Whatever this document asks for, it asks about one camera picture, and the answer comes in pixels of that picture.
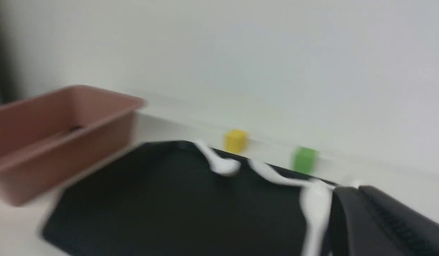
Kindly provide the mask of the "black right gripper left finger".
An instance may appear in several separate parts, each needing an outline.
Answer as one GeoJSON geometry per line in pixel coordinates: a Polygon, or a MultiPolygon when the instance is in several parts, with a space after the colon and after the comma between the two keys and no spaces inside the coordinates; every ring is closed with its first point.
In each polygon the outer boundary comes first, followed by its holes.
{"type": "Polygon", "coordinates": [[[407,256],[408,251],[387,236],[369,212],[358,189],[332,191],[328,224],[332,256],[407,256]]]}

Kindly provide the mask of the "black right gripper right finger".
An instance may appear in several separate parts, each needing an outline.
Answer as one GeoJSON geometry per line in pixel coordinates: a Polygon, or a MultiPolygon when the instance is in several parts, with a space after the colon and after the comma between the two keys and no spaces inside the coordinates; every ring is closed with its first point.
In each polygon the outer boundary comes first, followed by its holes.
{"type": "Polygon", "coordinates": [[[439,224],[369,185],[358,193],[372,219],[405,256],[439,256],[439,224]]]}

